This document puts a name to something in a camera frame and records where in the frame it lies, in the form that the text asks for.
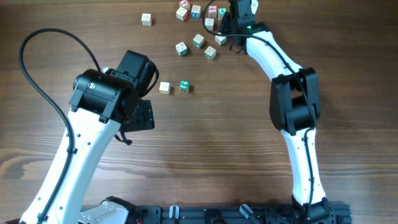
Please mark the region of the yellow edged wooden block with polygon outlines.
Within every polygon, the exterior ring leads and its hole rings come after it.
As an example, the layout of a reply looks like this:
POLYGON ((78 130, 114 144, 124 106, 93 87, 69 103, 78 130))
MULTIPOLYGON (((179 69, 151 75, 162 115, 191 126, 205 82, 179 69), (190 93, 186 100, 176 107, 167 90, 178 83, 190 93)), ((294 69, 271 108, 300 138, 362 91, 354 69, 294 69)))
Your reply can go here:
POLYGON ((171 85, 169 82, 161 82, 159 85, 159 92, 163 95, 169 95, 171 90, 171 85))

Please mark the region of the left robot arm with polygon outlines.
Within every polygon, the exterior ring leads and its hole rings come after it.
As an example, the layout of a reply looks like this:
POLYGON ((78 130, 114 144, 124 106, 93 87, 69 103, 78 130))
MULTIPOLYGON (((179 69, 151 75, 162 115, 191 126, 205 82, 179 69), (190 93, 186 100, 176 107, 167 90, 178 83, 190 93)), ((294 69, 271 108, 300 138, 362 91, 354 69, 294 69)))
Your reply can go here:
POLYGON ((128 50, 117 69, 87 70, 74 81, 68 128, 50 170, 19 223, 135 223, 135 205, 116 197, 85 212, 83 198, 113 138, 153 129, 152 105, 143 97, 159 77, 147 56, 128 50))

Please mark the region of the green letter J block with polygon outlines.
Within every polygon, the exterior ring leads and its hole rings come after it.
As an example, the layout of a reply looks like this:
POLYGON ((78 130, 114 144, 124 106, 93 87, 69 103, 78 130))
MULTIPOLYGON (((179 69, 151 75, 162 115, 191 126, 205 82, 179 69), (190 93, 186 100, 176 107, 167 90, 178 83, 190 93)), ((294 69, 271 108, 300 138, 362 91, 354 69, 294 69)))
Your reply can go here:
POLYGON ((183 93, 188 93, 190 89, 189 81, 181 80, 179 84, 179 91, 183 93))

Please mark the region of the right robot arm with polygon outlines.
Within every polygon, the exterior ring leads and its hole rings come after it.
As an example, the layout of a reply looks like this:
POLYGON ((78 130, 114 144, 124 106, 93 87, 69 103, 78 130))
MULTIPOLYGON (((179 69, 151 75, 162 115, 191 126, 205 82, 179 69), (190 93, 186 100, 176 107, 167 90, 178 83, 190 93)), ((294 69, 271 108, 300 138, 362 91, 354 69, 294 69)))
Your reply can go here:
POLYGON ((292 61, 265 23, 256 22, 257 7, 257 1, 230 1, 219 32, 233 38, 269 77, 269 113, 286 142, 294 178, 292 220, 316 223, 329 216, 315 151, 320 117, 318 75, 312 67, 303 68, 292 61))

